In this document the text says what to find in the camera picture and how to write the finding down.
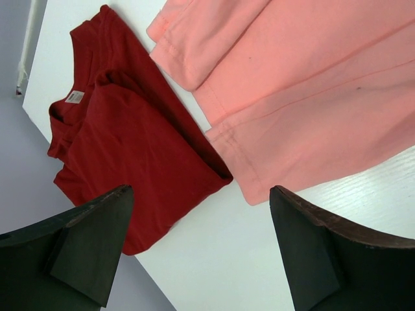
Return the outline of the folded red t-shirt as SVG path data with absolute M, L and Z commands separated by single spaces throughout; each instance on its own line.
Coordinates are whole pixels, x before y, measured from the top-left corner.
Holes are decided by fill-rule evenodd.
M 115 10 L 101 6 L 70 36 L 73 87 L 49 108 L 54 182 L 75 205 L 130 185 L 123 253 L 137 255 L 233 177 Z

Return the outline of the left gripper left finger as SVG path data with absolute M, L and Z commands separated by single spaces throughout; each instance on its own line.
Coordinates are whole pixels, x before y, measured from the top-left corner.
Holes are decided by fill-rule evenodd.
M 2 310 L 108 304 L 134 205 L 130 186 L 1 235 Z

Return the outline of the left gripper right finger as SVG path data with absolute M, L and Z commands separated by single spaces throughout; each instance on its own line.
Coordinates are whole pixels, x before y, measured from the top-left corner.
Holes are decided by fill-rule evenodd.
M 282 186 L 270 212 L 295 310 L 413 310 L 414 240 L 318 207 Z

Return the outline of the pink polo shirt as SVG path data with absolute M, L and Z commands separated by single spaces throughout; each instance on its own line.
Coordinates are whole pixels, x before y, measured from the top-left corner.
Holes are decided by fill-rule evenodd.
M 147 33 L 250 205 L 414 145 L 413 1 L 167 1 Z

